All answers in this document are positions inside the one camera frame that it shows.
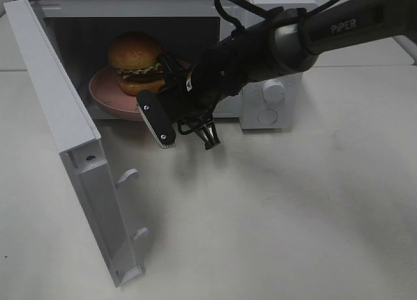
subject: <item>plate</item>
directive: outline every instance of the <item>plate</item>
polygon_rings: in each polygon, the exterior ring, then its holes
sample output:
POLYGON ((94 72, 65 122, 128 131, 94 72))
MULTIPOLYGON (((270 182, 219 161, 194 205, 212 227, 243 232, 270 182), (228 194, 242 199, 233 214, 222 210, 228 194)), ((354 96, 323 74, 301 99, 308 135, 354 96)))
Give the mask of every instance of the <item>plate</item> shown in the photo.
POLYGON ((116 75, 112 66, 97 72, 90 80, 90 95, 100 109, 114 117, 128 121, 143 121, 137 110, 136 97, 127 95, 119 88, 116 75))

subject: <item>microwave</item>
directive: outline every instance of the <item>microwave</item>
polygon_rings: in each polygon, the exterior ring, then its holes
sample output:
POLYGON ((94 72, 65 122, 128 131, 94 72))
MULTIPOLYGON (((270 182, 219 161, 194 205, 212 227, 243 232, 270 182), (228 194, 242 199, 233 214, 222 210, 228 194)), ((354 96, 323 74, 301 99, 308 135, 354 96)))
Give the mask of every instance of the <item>microwave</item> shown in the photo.
MULTIPOLYGON (((314 0, 248 0, 264 9, 317 5, 314 0)), ((232 3, 224 9, 249 27, 259 17, 232 3)), ((14 0, 5 4, 23 60, 72 182, 116 286, 144 273, 149 229, 140 212, 122 209, 123 185, 135 168, 111 174, 106 146, 94 123, 114 119, 89 95, 89 81, 108 65, 111 42, 144 31, 189 63, 228 37, 214 0, 14 0)), ((248 84, 221 101, 215 118, 238 120, 242 129, 289 128, 302 74, 248 84)))

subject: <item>microwave door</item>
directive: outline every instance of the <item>microwave door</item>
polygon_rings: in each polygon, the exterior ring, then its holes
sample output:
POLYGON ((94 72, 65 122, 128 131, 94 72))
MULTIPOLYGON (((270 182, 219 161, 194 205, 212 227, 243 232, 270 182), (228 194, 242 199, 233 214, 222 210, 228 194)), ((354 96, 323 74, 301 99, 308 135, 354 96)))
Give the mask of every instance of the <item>microwave door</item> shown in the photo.
MULTIPOLYGON (((34 7, 27 0, 5 4, 57 151, 110 275, 119 286, 143 271, 137 234, 146 234, 146 227, 126 227, 117 198, 122 187, 116 190, 100 133, 42 27, 42 11, 35 12, 34 7)), ((139 216, 134 224, 142 224, 139 216)))

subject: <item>white table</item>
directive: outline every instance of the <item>white table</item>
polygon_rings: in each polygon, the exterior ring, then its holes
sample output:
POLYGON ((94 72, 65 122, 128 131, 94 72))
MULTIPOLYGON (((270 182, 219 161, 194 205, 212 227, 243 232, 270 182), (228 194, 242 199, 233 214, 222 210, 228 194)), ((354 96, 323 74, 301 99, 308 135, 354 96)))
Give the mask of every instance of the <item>white table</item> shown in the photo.
POLYGON ((0 73, 2 299, 415 299, 416 74, 315 68, 292 132, 220 123, 208 152, 98 123, 154 234, 147 273, 115 289, 27 74, 0 73))

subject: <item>burger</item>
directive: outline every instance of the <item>burger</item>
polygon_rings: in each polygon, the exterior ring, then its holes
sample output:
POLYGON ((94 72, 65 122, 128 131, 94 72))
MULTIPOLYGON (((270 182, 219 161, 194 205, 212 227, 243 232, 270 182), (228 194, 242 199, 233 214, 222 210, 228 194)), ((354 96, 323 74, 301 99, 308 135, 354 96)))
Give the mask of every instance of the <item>burger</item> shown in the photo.
POLYGON ((157 93, 165 81, 156 57, 164 51, 154 37, 139 31, 116 38, 109 49, 109 61, 116 69, 117 85, 132 96, 144 89, 157 93))

